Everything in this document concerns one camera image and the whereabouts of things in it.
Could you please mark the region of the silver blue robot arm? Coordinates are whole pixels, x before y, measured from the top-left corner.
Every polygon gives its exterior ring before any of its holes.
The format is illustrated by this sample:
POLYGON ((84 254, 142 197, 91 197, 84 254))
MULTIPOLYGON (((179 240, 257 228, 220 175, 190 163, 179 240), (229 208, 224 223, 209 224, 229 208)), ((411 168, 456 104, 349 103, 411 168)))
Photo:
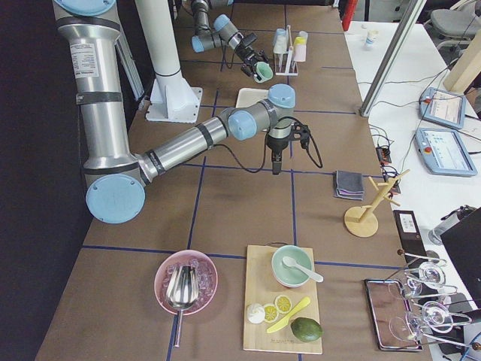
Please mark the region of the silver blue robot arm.
POLYGON ((229 46, 240 58, 241 70, 257 83, 270 80, 274 73, 269 65, 269 59, 263 50, 256 51, 253 43, 257 40, 255 33, 244 35, 225 14, 220 14, 210 27, 209 10, 230 6, 233 1, 185 1, 189 5, 194 19, 195 34, 191 44, 196 53, 229 46))
POLYGON ((197 122, 202 91, 182 75, 168 3, 136 4, 150 58, 156 73, 153 92, 160 100, 153 110, 191 128, 143 154, 130 151, 123 94, 116 62, 122 27, 114 1, 55 1, 59 33, 70 45, 77 84, 76 102, 83 117, 88 160, 86 203, 105 223, 124 223, 136 217, 145 201, 144 188, 155 177, 213 148, 224 139, 239 141, 267 132, 273 152, 291 138, 295 90, 275 84, 267 95, 246 108, 228 108, 219 116, 197 122))

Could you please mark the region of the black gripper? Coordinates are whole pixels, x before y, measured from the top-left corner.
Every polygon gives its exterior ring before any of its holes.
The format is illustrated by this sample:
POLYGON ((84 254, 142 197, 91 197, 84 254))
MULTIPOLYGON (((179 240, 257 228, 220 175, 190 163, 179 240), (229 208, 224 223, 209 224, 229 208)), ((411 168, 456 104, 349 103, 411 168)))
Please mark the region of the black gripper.
POLYGON ((259 75, 257 72, 256 63, 263 62, 268 65, 269 58, 266 56, 264 50, 255 51, 252 48, 252 43, 257 40, 257 36, 254 33, 250 33, 246 36, 238 33, 237 39, 239 40, 239 44, 236 46, 234 51, 244 63, 241 66, 242 72, 252 79, 258 80, 259 75))
POLYGON ((269 131, 267 146, 271 150, 272 174, 281 172, 283 151, 293 141, 300 141, 305 150, 309 147, 310 130, 298 120, 281 120, 269 131))

